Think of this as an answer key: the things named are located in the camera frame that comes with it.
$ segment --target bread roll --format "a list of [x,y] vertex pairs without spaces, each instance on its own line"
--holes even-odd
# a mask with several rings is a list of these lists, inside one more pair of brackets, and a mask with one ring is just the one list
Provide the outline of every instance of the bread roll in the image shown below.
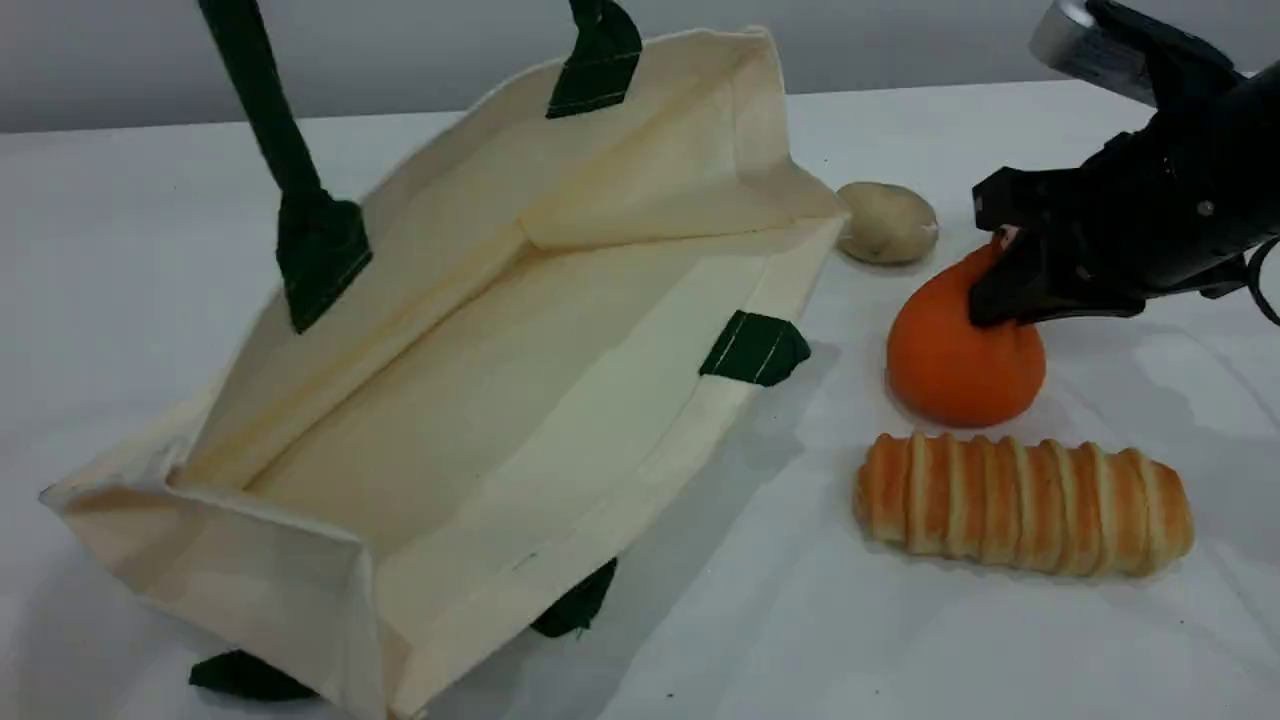
[[1152,574],[1190,551],[1178,473],[1137,450],[881,436],[854,512],[877,541],[1059,575]]

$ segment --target white tablecloth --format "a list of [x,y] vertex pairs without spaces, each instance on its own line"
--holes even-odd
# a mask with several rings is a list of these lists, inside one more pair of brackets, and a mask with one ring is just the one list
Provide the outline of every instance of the white tablecloth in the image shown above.
[[[924,195],[937,252],[906,269],[832,256],[801,322],[813,359],[622,556],[595,625],[525,633],[431,716],[1274,716],[1280,329],[1243,292],[1043,325],[1044,391],[993,430],[1134,445],[1180,470],[1198,543],[1171,571],[1089,584],[909,560],[850,512],[867,446],[916,423],[886,395],[883,342],[908,295],[983,240],[970,187],[1005,164],[1074,167],[1147,110],[1073,82],[790,109],[796,159],[833,187]],[[330,190],[358,196],[448,120],[303,131]],[[276,281],[275,205],[243,124],[0,136],[0,717],[338,717],[188,688],[223,644],[137,603],[36,503],[229,360]]]

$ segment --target dark green handle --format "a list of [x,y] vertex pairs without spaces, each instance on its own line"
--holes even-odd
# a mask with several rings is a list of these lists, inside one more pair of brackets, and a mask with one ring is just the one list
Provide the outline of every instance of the dark green handle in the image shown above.
[[[289,110],[256,0],[198,0],[266,167],[280,188],[275,261],[289,320],[310,328],[369,264],[372,251],[360,206],[320,184]],[[570,0],[577,42],[564,61],[548,118],[622,102],[640,61],[640,33],[613,0]]]
[[321,187],[284,97],[257,3],[200,0],[200,12],[280,188],[275,261],[284,281],[289,320],[302,333],[372,258],[360,206],[334,200]]
[[613,0],[570,0],[577,42],[552,91],[548,118],[617,105],[640,61],[640,31]]

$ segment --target orange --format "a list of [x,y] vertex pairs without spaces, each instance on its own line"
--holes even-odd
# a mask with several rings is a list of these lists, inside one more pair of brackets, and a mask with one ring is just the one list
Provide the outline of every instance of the orange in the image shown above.
[[920,286],[888,333],[890,389],[920,415],[952,427],[1004,423],[1044,384],[1034,325],[969,323],[969,288],[1000,256],[992,241]]

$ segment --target stitching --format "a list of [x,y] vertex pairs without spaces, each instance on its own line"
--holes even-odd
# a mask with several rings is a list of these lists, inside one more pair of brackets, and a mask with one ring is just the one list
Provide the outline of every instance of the stitching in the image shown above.
[[742,313],[741,315],[737,316],[737,324],[733,325],[733,334],[730,336],[728,343],[724,346],[724,350],[721,352],[721,356],[716,359],[716,364],[712,365],[712,372],[708,374],[714,375],[717,370],[719,370],[721,363],[724,361],[724,356],[728,355],[730,348],[732,348],[733,343],[737,342],[737,333],[742,331],[742,323],[745,322],[746,322],[746,313]]
[[586,100],[573,100],[573,101],[570,101],[570,102],[556,102],[554,105],[552,105],[552,109],[556,109],[556,108],[577,108],[579,105],[590,105],[593,102],[599,102],[600,100],[607,100],[609,97],[622,97],[626,94],[627,94],[626,90],[620,90],[617,92],[607,92],[604,95],[596,95],[594,97],[588,97]]
[[769,359],[773,357],[773,351],[778,348],[778,343],[782,342],[782,333],[786,328],[778,328],[777,337],[773,338],[773,347],[769,348],[769,354],[764,356],[764,361],[760,363],[760,368],[755,372],[755,377],[751,378],[751,384],[760,384],[756,380],[760,379],[760,373],[764,372],[764,366],[769,364]]
[[347,290],[347,286],[349,284],[352,275],[358,273],[371,256],[372,251],[365,250],[364,252],[360,254],[358,258],[356,258],[355,260],[351,261],[349,265],[347,265],[347,269],[343,270],[337,279],[334,279],[333,284],[329,286],[329,290],[323,296],[320,296],[320,305],[324,309],[315,315],[315,318],[311,320],[312,323],[320,319],[320,315],[324,315],[324,313],[329,310],[330,306],[333,306],[338,296]]
[[612,63],[614,60],[625,60],[627,58],[637,58],[639,55],[640,55],[639,50],[636,50],[635,53],[618,53],[617,55],[609,55],[608,58],[596,58],[594,60],[586,60],[584,63],[564,63],[564,69],[566,70],[573,70],[573,69],[577,69],[577,68],[589,68],[591,65],[599,65],[599,64],[603,64],[603,63]]

